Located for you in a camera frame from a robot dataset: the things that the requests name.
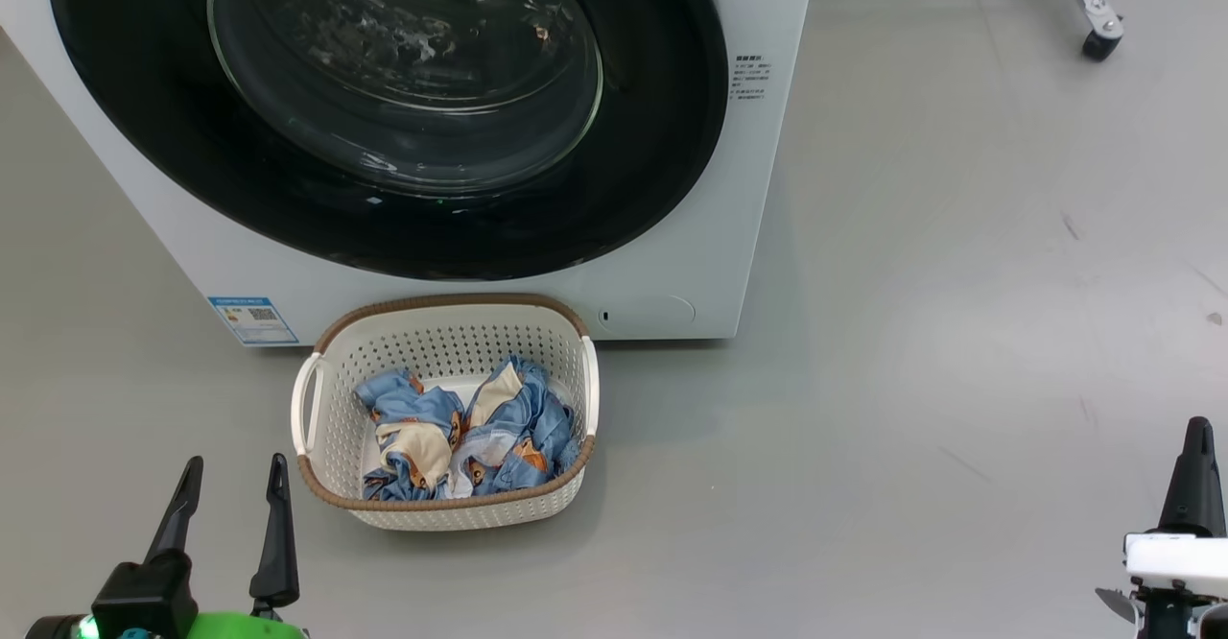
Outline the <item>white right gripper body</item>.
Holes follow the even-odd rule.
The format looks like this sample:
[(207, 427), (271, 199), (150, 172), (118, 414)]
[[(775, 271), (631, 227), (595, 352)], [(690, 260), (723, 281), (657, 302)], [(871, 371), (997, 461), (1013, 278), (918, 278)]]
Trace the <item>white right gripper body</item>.
[(1191, 533), (1124, 536), (1124, 569), (1135, 585), (1227, 598), (1227, 539)]

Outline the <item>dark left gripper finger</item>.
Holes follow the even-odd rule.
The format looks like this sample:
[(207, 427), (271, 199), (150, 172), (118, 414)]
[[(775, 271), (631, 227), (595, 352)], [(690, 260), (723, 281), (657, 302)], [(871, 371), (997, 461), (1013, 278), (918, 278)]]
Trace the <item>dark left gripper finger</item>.
[(278, 611), (297, 603), (298, 597), (301, 597), (289, 460), (282, 453), (271, 456), (271, 469), (269, 469), (265, 485), (265, 503), (268, 503), (269, 516), (260, 560), (257, 573), (249, 582), (253, 611)]
[(190, 519), (196, 512), (201, 499), (203, 458), (190, 457), (181, 472), (176, 490), (163, 512), (154, 542), (149, 552), (144, 555), (145, 563), (154, 562), (155, 557), (166, 555), (168, 552), (183, 553), (187, 546), (187, 535)]

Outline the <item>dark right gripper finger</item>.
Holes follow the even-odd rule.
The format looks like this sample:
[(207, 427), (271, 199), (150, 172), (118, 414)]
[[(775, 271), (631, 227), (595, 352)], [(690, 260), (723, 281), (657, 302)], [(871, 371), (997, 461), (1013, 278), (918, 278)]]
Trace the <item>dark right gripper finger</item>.
[(1158, 522), (1160, 533), (1227, 535), (1214, 428), (1206, 417), (1186, 424)]

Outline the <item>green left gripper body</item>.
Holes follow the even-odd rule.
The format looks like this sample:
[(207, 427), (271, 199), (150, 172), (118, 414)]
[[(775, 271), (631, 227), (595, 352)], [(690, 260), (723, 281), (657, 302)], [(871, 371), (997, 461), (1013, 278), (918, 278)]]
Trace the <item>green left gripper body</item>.
[(238, 612), (209, 612), (196, 616), (189, 639), (302, 639), (302, 627)]

